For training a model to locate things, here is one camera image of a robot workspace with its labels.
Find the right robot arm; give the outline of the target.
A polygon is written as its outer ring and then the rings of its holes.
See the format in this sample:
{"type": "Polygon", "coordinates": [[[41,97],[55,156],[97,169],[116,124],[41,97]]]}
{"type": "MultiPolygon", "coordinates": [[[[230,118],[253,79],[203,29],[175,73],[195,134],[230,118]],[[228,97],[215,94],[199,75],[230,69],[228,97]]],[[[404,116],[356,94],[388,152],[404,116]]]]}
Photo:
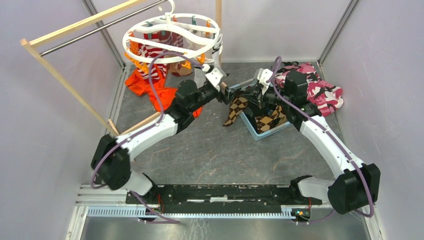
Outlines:
{"type": "Polygon", "coordinates": [[[260,68],[248,90],[253,102],[280,105],[288,121],[318,150],[330,167],[334,180],[304,176],[294,181],[289,199],[302,204],[308,198],[330,203],[343,215],[352,211],[371,218],[375,214],[381,171],[374,164],[365,164],[356,157],[334,134],[326,119],[308,98],[308,81],[305,74],[291,71],[279,86],[275,73],[260,68]]]}

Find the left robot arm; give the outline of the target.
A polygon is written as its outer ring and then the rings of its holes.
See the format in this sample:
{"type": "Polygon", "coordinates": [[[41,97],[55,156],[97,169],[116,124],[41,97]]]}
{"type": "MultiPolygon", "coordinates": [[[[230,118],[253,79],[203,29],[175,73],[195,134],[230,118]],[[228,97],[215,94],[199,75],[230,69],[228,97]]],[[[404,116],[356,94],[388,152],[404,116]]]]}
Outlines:
{"type": "Polygon", "coordinates": [[[133,172],[131,161],[154,144],[185,130],[195,120],[194,112],[205,104],[214,99],[229,104],[234,96],[235,92],[223,82],[214,86],[206,81],[197,87],[193,80],[182,81],[171,105],[153,122],[127,134],[100,138],[90,166],[94,177],[100,177],[103,184],[91,186],[133,191],[145,204],[153,203],[157,198],[153,181],[144,173],[133,172]]]}

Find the white sock with black stripes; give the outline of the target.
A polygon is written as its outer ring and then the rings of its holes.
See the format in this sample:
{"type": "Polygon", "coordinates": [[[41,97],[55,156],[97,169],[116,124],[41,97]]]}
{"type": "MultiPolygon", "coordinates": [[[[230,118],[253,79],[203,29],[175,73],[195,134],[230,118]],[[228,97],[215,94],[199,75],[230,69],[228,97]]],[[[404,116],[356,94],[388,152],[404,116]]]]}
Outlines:
{"type": "MultiPolygon", "coordinates": [[[[209,66],[222,70],[220,55],[223,50],[223,46],[222,46],[223,34],[219,32],[217,36],[218,36],[217,43],[210,50],[206,52],[204,63],[201,63],[201,65],[207,64],[209,66]]],[[[194,70],[194,82],[197,88],[200,88],[207,81],[207,78],[205,77],[206,72],[204,72],[201,67],[197,67],[197,66],[194,66],[193,70],[194,70]]]]}

